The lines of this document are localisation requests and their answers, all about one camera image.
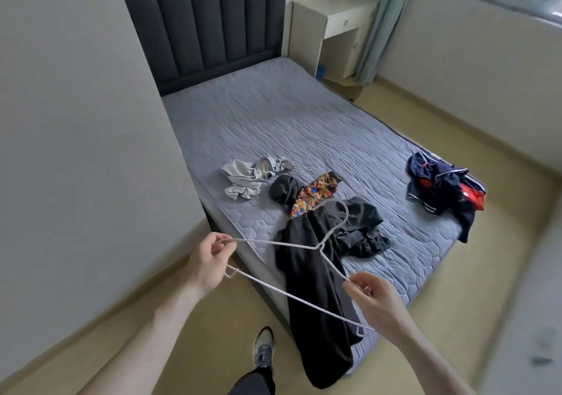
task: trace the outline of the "white clothes hanger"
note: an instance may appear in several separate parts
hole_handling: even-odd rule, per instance
[[[307,250],[319,250],[319,252],[320,252],[320,254],[321,254],[321,256],[322,256],[322,259],[324,259],[324,260],[326,261],[326,263],[329,264],[330,267],[331,267],[341,278],[343,278],[343,279],[346,280],[346,281],[349,281],[349,282],[352,283],[352,284],[355,284],[355,283],[354,283],[353,281],[351,281],[347,276],[345,276],[343,273],[341,273],[340,270],[336,268],[336,266],[332,263],[332,261],[331,261],[331,260],[324,254],[324,252],[323,252],[325,243],[326,243],[326,241],[328,240],[328,238],[330,238],[330,235],[332,235],[336,229],[341,228],[341,227],[347,222],[347,219],[349,219],[349,209],[347,208],[346,203],[344,203],[343,201],[341,201],[340,199],[337,199],[337,198],[328,198],[328,199],[323,200],[323,201],[322,201],[320,204],[318,204],[317,206],[313,207],[312,210],[310,210],[310,211],[314,211],[314,210],[316,210],[316,209],[319,208],[319,207],[323,207],[326,203],[329,203],[329,202],[331,202],[331,201],[336,201],[336,202],[340,203],[341,205],[343,205],[343,207],[345,208],[345,211],[346,211],[346,217],[345,217],[340,223],[338,223],[338,224],[335,225],[332,229],[330,229],[330,230],[326,233],[326,235],[324,236],[324,238],[322,238],[322,241],[320,241],[320,242],[319,242],[316,246],[314,246],[314,247],[311,247],[311,246],[309,246],[309,245],[291,244],[291,243],[289,243],[289,242],[278,242],[278,241],[268,241],[268,240],[247,240],[247,239],[245,239],[245,238],[227,238],[227,239],[221,239],[221,240],[218,240],[218,241],[217,241],[217,244],[225,244],[225,243],[227,243],[227,242],[232,242],[232,241],[236,241],[236,242],[262,242],[263,244],[286,245],[286,246],[288,246],[288,247],[297,247],[297,248],[303,248],[303,249],[307,249]],[[231,266],[231,265],[227,264],[227,268],[229,268],[229,269],[231,269],[231,270],[233,271],[233,272],[230,273],[230,274],[228,274],[226,271],[224,272],[224,275],[225,275],[227,278],[232,278],[232,277],[234,277],[237,273],[239,273],[240,275],[243,275],[243,276],[245,276],[246,278],[249,278],[249,279],[251,279],[252,281],[255,281],[255,282],[257,282],[258,284],[261,284],[261,285],[263,285],[264,287],[267,287],[267,288],[269,288],[269,289],[271,289],[271,290],[273,290],[273,291],[275,291],[275,292],[281,293],[281,294],[283,294],[283,295],[285,295],[285,296],[287,296],[287,297],[290,297],[291,299],[294,299],[294,300],[296,300],[296,301],[298,301],[298,302],[304,303],[305,305],[310,306],[310,307],[312,307],[312,308],[314,308],[314,309],[317,309],[318,311],[323,312],[323,313],[326,313],[326,314],[328,314],[328,315],[330,315],[330,316],[333,316],[334,318],[337,318],[338,320],[342,320],[342,321],[345,321],[345,322],[348,322],[348,323],[350,323],[350,324],[353,324],[353,325],[357,326],[357,335],[358,335],[358,336],[364,336],[364,334],[359,334],[359,328],[363,328],[363,329],[367,329],[367,330],[376,331],[374,328],[370,327],[369,325],[363,325],[363,324],[360,324],[360,323],[358,323],[358,322],[348,320],[348,319],[345,318],[345,317],[342,317],[342,316],[340,316],[340,315],[338,315],[338,314],[336,314],[336,313],[327,311],[326,309],[323,309],[323,308],[321,308],[321,307],[319,307],[319,306],[317,306],[317,305],[314,305],[313,303],[307,302],[307,301],[304,300],[304,299],[301,299],[301,298],[299,298],[299,297],[296,297],[295,295],[292,295],[292,294],[290,294],[290,293],[288,293],[288,292],[285,292],[285,291],[283,291],[283,290],[281,290],[281,289],[279,289],[279,288],[277,288],[277,287],[275,287],[275,286],[273,286],[273,285],[270,285],[270,284],[268,284],[268,283],[265,283],[265,282],[263,282],[262,280],[259,280],[259,279],[257,279],[256,277],[253,277],[252,275],[249,275],[249,274],[247,274],[247,273],[245,273],[245,272],[242,272],[240,269],[235,268],[234,266]]]

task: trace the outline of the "person's left hand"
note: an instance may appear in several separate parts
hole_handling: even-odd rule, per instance
[[[192,251],[186,266],[186,285],[192,287],[199,299],[215,289],[227,269],[228,258],[236,250],[236,242],[215,244],[230,235],[211,232]]]

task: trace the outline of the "patterned fabric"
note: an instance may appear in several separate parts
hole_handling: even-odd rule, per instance
[[[303,186],[291,210],[291,218],[310,212],[321,199],[331,197],[338,189],[341,179],[334,173],[324,173],[313,180],[310,185]]]

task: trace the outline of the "mattress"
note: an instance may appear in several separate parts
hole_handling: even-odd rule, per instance
[[[232,200],[221,167],[237,158],[286,157],[291,175],[307,183],[327,170],[344,180],[336,196],[360,196],[375,205],[381,233],[392,246],[370,259],[347,257],[348,274],[365,270],[391,281],[409,303],[460,234],[453,216],[435,216],[406,198],[406,161],[424,150],[332,92],[290,59],[280,57],[165,96],[164,106],[201,202],[219,227],[234,237],[272,240],[285,226],[269,183],[251,200]],[[238,244],[238,255],[257,277],[284,287],[270,245]],[[269,291],[288,319],[287,300]],[[360,319],[364,318],[357,310]],[[354,367],[376,343],[367,331],[353,346]]]

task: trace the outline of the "bed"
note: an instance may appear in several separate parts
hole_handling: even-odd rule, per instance
[[[281,55],[285,0],[125,0],[201,202],[234,237],[273,239],[286,224],[268,184],[251,200],[232,200],[221,167],[270,154],[291,159],[307,183],[327,170],[345,181],[339,198],[378,207],[392,246],[371,259],[345,258],[348,273],[366,270],[413,299],[460,234],[450,214],[425,212],[406,199],[408,157],[421,146],[365,113]],[[271,246],[239,243],[257,278],[278,286]],[[288,321],[287,300],[267,292]],[[353,372],[376,343],[353,346]]]

